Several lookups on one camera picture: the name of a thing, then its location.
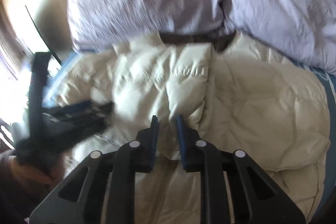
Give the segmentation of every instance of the white circular marker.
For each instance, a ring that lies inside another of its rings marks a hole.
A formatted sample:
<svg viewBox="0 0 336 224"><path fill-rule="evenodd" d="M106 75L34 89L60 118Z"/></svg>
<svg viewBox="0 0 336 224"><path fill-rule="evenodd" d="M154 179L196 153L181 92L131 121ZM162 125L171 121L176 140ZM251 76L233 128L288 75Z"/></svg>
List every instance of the white circular marker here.
<svg viewBox="0 0 336 224"><path fill-rule="evenodd" d="M140 145L140 143L138 142L138 141L131 141L130 143L129 143L129 146L130 147L138 147Z"/></svg>
<svg viewBox="0 0 336 224"><path fill-rule="evenodd" d="M246 156L246 153L243 150L237 150L235 154L238 158L244 158Z"/></svg>
<svg viewBox="0 0 336 224"><path fill-rule="evenodd" d="M93 158L93 159L97 159L97 158L100 157L100 155L101 155L101 152L93 151L93 152L91 152L90 157Z"/></svg>
<svg viewBox="0 0 336 224"><path fill-rule="evenodd" d="M196 145L199 146L199 147L204 147L207 145L207 142L206 141L203 141L203 140L198 140L196 142Z"/></svg>

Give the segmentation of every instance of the black metal frame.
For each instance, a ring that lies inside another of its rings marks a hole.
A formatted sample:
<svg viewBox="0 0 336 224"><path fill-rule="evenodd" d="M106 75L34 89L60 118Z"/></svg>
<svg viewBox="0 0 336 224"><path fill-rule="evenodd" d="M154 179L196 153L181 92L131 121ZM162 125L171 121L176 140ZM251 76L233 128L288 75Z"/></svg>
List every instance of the black metal frame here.
<svg viewBox="0 0 336 224"><path fill-rule="evenodd" d="M92 152L33 211L30 223L133 224L135 172L152 171L158 130L153 116L151 127L117 152ZM295 203L244 151L231 154L200 140L182 116L177 134L184 170L201 175L201 224L231 223L227 186L236 224L305 224Z"/></svg>

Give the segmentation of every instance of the white duvet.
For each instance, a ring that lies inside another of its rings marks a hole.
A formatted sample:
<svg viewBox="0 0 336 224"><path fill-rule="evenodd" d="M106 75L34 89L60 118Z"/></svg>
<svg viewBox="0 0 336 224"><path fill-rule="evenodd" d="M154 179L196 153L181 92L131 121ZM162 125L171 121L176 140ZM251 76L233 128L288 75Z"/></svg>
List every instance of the white duvet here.
<svg viewBox="0 0 336 224"><path fill-rule="evenodd" d="M222 54L211 44L167 46L155 34L83 55L61 84L58 103L86 99L112 100L115 109L101 136L72 150L75 162L92 150L117 150L152 115L159 118L154 172L136 178L136 223L199 222L200 180L178 161L178 114L217 148L245 150L307 219L319 204L330 130L324 87L245 35Z"/></svg>

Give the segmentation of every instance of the blue bed sheet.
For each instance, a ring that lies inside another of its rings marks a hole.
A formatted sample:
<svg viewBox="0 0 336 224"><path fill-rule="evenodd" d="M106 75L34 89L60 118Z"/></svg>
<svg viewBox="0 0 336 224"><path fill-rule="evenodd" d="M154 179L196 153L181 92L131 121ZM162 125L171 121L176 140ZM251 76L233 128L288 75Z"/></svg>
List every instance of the blue bed sheet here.
<svg viewBox="0 0 336 224"><path fill-rule="evenodd" d="M313 72L320 82L325 87L325 93L327 94L328 107L330 113L330 148L327 152L327 158L325 162L325 180L324 180L324 191L319 207L315 213L317 213L321 207L325 204L329 198L331 192L336 185L336 77L324 72L321 69L311 68L304 66L300 63L293 62L296 66L302 69L309 70Z"/></svg>

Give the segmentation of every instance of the human hand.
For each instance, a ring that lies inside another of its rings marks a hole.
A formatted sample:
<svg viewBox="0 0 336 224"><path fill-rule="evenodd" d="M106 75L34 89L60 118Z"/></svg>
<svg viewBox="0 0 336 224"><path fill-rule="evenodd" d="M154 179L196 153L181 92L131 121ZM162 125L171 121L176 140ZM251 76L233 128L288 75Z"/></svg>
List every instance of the human hand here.
<svg viewBox="0 0 336 224"><path fill-rule="evenodd" d="M60 156L57 164L51 168L49 174L45 174L31 165L20 165L16 160L16 156L10 156L8 159L10 171L21 185L24 184L24 180L31 180L54 188L63 179L65 171L63 156Z"/></svg>

